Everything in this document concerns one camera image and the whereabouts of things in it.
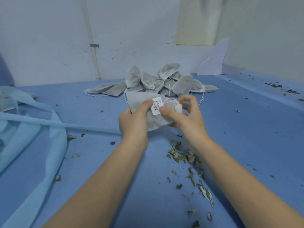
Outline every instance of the hand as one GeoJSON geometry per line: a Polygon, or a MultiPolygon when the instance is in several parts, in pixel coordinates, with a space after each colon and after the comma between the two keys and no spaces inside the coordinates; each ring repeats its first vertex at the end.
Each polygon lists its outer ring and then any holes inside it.
{"type": "Polygon", "coordinates": [[[148,123],[146,114],[152,104],[152,99],[148,99],[141,104],[134,114],[131,113],[130,108],[127,108],[118,117],[119,129],[123,134],[123,140],[132,140],[134,145],[138,144],[143,146],[144,150],[148,147],[148,123]]]}
{"type": "Polygon", "coordinates": [[[189,115],[178,113],[174,109],[165,106],[160,107],[159,111],[163,115],[172,118],[175,122],[169,124],[169,126],[179,128],[190,145],[198,149],[198,143],[202,139],[210,139],[204,125],[199,104],[196,97],[192,95],[183,95],[178,102],[183,106],[183,109],[188,111],[189,115]]]}

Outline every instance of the blue tabletop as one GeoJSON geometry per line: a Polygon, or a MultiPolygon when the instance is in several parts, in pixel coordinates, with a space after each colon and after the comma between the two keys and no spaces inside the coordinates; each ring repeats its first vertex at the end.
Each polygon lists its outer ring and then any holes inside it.
{"type": "MultiPolygon", "coordinates": [[[[304,215],[304,102],[297,100],[304,98],[304,91],[293,95],[264,84],[269,81],[276,83],[273,77],[249,75],[194,76],[203,84],[219,88],[217,92],[205,94],[200,105],[207,131],[258,180],[304,215]]],[[[36,94],[38,102],[52,106],[63,122],[118,127],[117,118],[127,107],[123,96],[91,97],[83,92],[104,82],[111,81],[20,89],[36,94]]],[[[283,83],[283,88],[287,88],[284,85],[292,88],[290,82],[283,83]]],[[[200,100],[201,94],[194,95],[200,100]]],[[[50,117],[48,112],[29,106],[20,108],[33,117],[50,117]]],[[[121,140],[120,135],[114,134],[71,129],[67,129],[67,132],[77,136],[77,139],[68,142],[66,158],[59,170],[61,181],[52,185],[32,227],[41,227],[88,180],[121,140]],[[75,153],[80,156],[71,158],[75,153]]],[[[176,163],[166,157],[172,139],[181,141],[183,149],[186,149],[184,139],[177,134],[180,134],[177,129],[168,126],[148,133],[148,149],[112,227],[191,227],[196,220],[201,227],[244,227],[210,174],[207,173],[205,185],[213,195],[214,208],[186,178],[190,164],[176,163]],[[183,187],[177,190],[175,186],[181,183],[183,187]],[[193,208],[197,212],[189,216],[187,211],[193,208]],[[211,222],[207,219],[208,212],[213,218],[211,222]]],[[[0,226],[45,177],[45,159],[50,145],[48,140],[46,126],[0,176],[0,226]]]]}

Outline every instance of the white paper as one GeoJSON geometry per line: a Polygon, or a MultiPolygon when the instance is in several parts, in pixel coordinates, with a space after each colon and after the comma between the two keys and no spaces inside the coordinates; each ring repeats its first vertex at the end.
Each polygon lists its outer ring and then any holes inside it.
{"type": "Polygon", "coordinates": [[[152,114],[153,115],[161,114],[159,108],[161,106],[164,106],[161,97],[153,98],[152,100],[153,100],[153,105],[151,106],[152,114]]]}
{"type": "Polygon", "coordinates": [[[200,65],[197,75],[222,74],[222,65],[228,44],[229,38],[225,38],[218,42],[211,51],[207,52],[208,58],[200,65]]]}

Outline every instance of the label sticker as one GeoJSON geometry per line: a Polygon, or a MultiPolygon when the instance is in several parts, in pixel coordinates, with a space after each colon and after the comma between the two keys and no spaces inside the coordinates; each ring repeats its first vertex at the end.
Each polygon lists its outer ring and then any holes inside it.
{"type": "Polygon", "coordinates": [[[152,107],[151,107],[152,114],[153,114],[153,115],[161,114],[160,111],[159,111],[159,108],[160,108],[161,106],[164,106],[161,97],[152,98],[152,100],[153,100],[153,105],[152,105],[152,107]]]}

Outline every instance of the pipe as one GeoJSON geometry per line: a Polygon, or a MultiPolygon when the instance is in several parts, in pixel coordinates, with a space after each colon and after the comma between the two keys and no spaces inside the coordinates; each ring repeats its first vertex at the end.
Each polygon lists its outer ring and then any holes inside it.
{"type": "MultiPolygon", "coordinates": [[[[85,21],[86,21],[85,24],[86,24],[86,27],[87,27],[89,42],[90,42],[90,44],[94,44],[86,0],[81,0],[81,3],[82,3],[82,8],[83,8],[83,13],[84,13],[84,16],[85,16],[85,21]]],[[[95,47],[92,47],[92,46],[90,46],[90,47],[91,47],[91,52],[92,52],[92,57],[93,57],[95,76],[96,76],[97,80],[100,80],[100,73],[99,73],[99,68],[98,68],[98,64],[97,64],[96,50],[95,50],[95,47]]]]}

